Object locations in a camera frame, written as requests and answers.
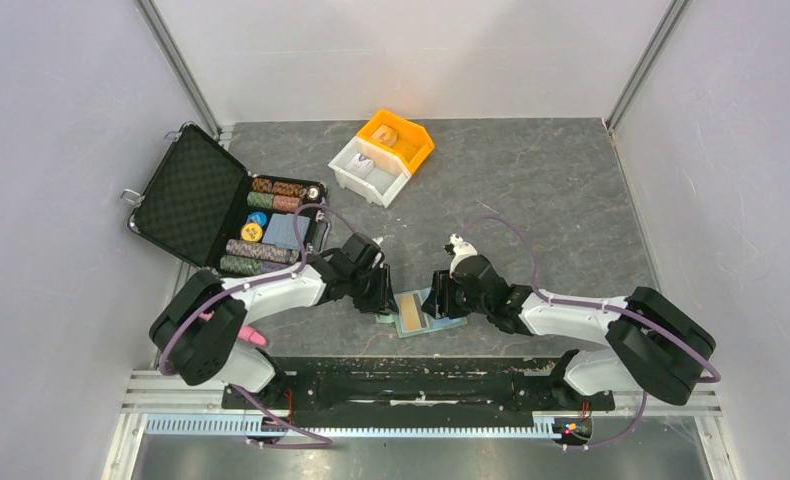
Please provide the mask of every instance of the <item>plastic bin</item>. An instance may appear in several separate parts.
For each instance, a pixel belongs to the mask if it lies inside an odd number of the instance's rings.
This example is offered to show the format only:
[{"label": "plastic bin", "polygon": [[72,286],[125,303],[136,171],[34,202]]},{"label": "plastic bin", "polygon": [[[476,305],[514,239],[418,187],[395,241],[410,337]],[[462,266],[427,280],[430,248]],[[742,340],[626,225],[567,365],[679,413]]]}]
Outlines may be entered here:
[{"label": "plastic bin", "polygon": [[[381,125],[391,127],[398,134],[391,147],[371,138]],[[357,192],[371,203],[388,207],[434,148],[433,140],[424,127],[387,110],[380,110],[328,165],[336,173],[340,187]],[[374,168],[364,178],[346,169],[357,153],[374,162]]]}]

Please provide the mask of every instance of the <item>orange bin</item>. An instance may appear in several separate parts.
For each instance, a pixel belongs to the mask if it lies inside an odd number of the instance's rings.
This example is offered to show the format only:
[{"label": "orange bin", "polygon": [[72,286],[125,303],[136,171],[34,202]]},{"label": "orange bin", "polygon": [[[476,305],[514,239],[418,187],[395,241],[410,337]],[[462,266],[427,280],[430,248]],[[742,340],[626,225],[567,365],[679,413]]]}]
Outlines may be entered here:
[{"label": "orange bin", "polygon": [[[392,128],[398,134],[397,141],[391,147],[372,138],[372,135],[381,125]],[[416,170],[427,159],[430,152],[436,148],[424,127],[401,118],[389,110],[379,110],[375,113],[371,120],[360,129],[357,136],[376,147],[395,154],[401,159],[401,162],[404,163],[410,174],[416,173]]]}]

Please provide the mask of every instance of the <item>yellow round object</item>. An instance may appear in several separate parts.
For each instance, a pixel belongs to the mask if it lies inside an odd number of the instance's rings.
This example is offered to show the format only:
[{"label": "yellow round object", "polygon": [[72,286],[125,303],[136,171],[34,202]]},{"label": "yellow round object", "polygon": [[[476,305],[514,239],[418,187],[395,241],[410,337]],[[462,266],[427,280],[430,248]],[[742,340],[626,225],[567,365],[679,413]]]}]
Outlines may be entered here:
[{"label": "yellow round object", "polygon": [[242,227],[242,240],[246,242],[259,242],[262,240],[262,227],[256,223],[246,223]]}]

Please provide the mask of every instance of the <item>blue round object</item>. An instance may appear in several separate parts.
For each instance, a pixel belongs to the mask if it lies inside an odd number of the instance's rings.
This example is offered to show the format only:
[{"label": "blue round object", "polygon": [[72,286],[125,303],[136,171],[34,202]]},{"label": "blue round object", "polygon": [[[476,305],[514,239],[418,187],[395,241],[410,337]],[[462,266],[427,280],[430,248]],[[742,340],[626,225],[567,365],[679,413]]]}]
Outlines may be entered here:
[{"label": "blue round object", "polygon": [[262,212],[254,212],[248,215],[248,220],[245,223],[256,223],[257,225],[264,227],[266,223],[268,223],[268,217],[265,216]]}]

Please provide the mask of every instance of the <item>black case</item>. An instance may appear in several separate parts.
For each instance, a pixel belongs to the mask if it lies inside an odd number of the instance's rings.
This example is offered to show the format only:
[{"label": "black case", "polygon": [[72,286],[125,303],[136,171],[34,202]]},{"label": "black case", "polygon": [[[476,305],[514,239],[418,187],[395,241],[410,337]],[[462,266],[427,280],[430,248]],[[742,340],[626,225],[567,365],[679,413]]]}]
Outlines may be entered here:
[{"label": "black case", "polygon": [[[133,232],[172,255],[196,267],[211,267],[223,276],[238,277],[218,268],[229,239],[240,238],[248,214],[264,212],[269,220],[274,213],[290,213],[248,207],[254,177],[319,188],[318,199],[304,203],[323,203],[327,195],[321,182],[294,178],[255,175],[230,155],[205,131],[186,123],[175,134],[143,194],[125,191],[122,198],[136,205],[128,220]],[[310,218],[304,245],[323,247],[326,222],[316,209],[301,212]]]}]

